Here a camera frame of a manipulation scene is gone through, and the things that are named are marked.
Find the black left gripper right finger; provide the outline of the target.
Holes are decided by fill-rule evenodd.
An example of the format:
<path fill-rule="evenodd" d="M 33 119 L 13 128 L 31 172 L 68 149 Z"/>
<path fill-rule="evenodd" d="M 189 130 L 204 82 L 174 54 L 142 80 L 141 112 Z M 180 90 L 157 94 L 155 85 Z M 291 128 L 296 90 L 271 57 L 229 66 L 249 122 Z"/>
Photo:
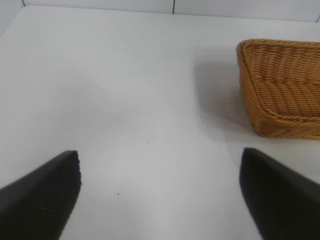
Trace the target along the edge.
<path fill-rule="evenodd" d="M 264 240 L 318 240 L 320 185 L 255 148 L 241 157 L 239 185 Z"/>

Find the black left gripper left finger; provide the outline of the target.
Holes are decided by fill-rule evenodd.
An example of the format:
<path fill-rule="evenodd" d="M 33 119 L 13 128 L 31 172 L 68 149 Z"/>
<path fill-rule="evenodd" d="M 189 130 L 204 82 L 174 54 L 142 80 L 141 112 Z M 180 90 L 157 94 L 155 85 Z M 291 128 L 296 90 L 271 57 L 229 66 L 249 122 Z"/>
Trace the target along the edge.
<path fill-rule="evenodd" d="M 77 151 L 67 150 L 0 190 L 2 240 L 58 240 L 81 190 Z"/>

